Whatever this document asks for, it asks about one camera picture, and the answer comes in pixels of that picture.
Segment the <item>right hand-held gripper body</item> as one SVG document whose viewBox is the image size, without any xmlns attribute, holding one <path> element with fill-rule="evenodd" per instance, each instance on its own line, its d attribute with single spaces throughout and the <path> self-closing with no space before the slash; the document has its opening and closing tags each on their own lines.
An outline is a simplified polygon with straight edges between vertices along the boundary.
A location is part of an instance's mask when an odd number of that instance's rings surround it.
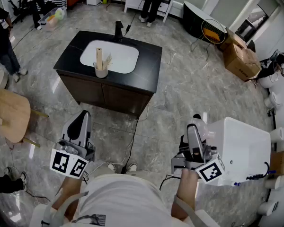
<svg viewBox="0 0 284 227">
<path fill-rule="evenodd" d="M 199 180 L 210 183 L 224 174 L 225 166 L 217 147 L 210 146 L 206 141 L 201 147 L 190 148 L 184 136 L 180 138 L 179 152 L 171 159 L 171 173 L 181 175 L 182 169 L 198 173 Z"/>
</svg>

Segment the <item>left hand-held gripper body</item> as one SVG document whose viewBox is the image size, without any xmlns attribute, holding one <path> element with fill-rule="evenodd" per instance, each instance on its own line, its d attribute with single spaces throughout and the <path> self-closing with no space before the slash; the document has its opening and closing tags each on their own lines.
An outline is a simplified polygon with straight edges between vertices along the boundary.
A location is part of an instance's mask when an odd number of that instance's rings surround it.
<svg viewBox="0 0 284 227">
<path fill-rule="evenodd" d="M 66 177 L 80 179 L 88 163 L 95 159 L 95 147 L 86 147 L 60 139 L 51 152 L 50 170 Z"/>
</svg>

